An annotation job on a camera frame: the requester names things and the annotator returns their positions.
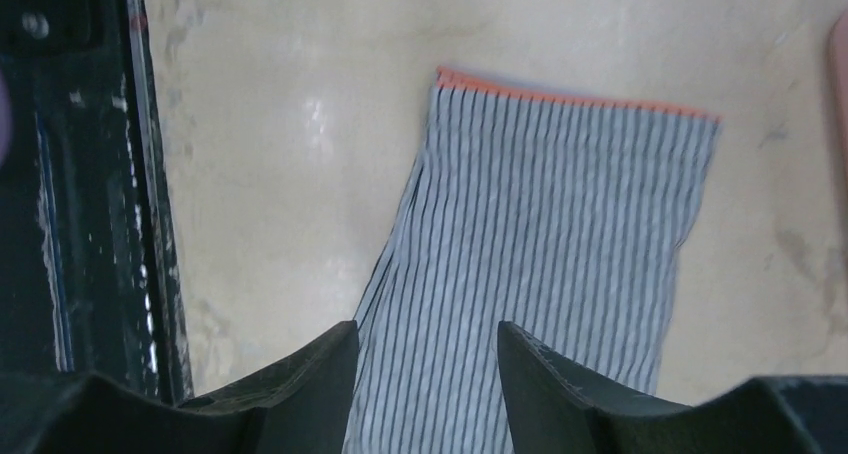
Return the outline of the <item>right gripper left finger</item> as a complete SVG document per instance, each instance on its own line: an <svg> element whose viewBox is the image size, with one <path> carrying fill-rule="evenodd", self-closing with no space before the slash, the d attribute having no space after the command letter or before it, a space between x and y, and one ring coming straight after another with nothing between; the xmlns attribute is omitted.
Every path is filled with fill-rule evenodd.
<svg viewBox="0 0 848 454"><path fill-rule="evenodd" d="M178 407L95 373L1 377L4 453L339 453L359 339L336 324L267 367Z"/></svg>

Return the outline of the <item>pink divided organizer tray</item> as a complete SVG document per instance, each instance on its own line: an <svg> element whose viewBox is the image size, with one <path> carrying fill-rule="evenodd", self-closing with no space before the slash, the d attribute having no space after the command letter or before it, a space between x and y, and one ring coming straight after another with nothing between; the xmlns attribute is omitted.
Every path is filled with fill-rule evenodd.
<svg viewBox="0 0 848 454"><path fill-rule="evenodd" d="M828 64L843 172L847 175L847 10L840 14L829 33Z"/></svg>

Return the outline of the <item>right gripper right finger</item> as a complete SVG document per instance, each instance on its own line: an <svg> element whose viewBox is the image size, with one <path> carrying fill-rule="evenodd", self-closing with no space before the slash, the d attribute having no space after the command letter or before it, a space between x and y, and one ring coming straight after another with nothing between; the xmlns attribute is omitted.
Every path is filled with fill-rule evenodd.
<svg viewBox="0 0 848 454"><path fill-rule="evenodd" d="M844 453L844 376L754 377L698 406L653 397L571 361L514 323L498 366L517 453Z"/></svg>

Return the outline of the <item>grey striped underwear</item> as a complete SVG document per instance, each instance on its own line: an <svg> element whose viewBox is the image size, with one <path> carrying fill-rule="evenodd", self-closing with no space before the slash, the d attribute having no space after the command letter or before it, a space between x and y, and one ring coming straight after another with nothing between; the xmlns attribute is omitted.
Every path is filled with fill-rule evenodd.
<svg viewBox="0 0 848 454"><path fill-rule="evenodd" d="M655 392L722 123L438 70L355 319L347 453L508 453L497 326Z"/></svg>

